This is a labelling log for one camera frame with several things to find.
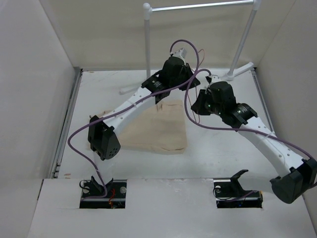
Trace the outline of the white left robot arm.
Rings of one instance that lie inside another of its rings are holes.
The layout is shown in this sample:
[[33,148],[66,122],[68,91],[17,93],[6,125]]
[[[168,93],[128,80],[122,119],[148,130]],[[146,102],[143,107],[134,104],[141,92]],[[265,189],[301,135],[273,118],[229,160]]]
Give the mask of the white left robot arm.
[[146,79],[133,96],[112,111],[113,114],[119,111],[123,113],[89,127],[88,142],[96,153],[94,160],[97,165],[105,161],[110,166],[109,160],[121,149],[118,136],[123,129],[143,111],[168,97],[170,92],[147,98],[148,95],[176,87],[190,79],[193,72],[185,61],[186,54],[184,48],[172,53],[161,70]]

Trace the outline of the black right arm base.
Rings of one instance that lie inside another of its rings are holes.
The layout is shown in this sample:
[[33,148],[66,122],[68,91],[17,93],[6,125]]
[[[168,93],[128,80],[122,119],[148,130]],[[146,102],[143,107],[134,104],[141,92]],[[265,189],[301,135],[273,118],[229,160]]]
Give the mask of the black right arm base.
[[212,193],[218,209],[262,208],[263,195],[258,190],[245,190],[238,179],[248,170],[240,170],[229,178],[214,178]]

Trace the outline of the pink wire hanger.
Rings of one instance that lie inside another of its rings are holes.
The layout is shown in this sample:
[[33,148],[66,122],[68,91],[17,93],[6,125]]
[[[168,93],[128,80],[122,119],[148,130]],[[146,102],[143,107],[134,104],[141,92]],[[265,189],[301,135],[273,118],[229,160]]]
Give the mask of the pink wire hanger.
[[[201,59],[200,62],[199,62],[199,66],[201,66],[201,64],[204,62],[206,53],[205,53],[205,50],[204,50],[204,49],[200,49],[200,50],[198,51],[198,53],[202,53],[202,59]],[[198,89],[197,89],[197,87],[195,88],[195,93],[196,93],[196,98],[198,98]],[[194,119],[195,119],[195,122],[197,122],[197,123],[199,123],[199,122],[201,121],[200,115],[198,115],[198,118],[196,118],[196,117],[194,116]]]

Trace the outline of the beige cargo trousers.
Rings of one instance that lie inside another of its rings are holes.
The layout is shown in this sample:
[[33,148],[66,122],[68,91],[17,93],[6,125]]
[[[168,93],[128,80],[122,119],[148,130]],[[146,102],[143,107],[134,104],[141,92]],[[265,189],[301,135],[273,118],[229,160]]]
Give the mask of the beige cargo trousers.
[[124,128],[118,140],[124,150],[183,154],[188,143],[182,101],[161,101],[146,109]]

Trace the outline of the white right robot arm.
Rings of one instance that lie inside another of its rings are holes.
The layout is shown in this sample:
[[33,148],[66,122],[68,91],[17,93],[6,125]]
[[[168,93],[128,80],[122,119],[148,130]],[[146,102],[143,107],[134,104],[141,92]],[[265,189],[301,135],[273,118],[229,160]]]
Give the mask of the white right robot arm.
[[276,137],[257,112],[246,103],[237,103],[232,86],[214,82],[206,76],[208,87],[199,91],[191,109],[198,115],[216,115],[226,124],[224,130],[235,131],[251,142],[275,168],[278,176],[270,180],[275,196],[291,204],[316,186],[317,162],[309,155],[304,159],[296,145]]

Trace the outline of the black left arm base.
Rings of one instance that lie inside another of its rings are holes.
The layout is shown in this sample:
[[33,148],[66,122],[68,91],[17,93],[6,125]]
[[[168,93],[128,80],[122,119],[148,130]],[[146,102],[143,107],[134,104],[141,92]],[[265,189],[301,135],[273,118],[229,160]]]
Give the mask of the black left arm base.
[[90,180],[81,180],[82,189],[80,209],[125,209],[127,180],[112,179],[105,188],[93,176]]

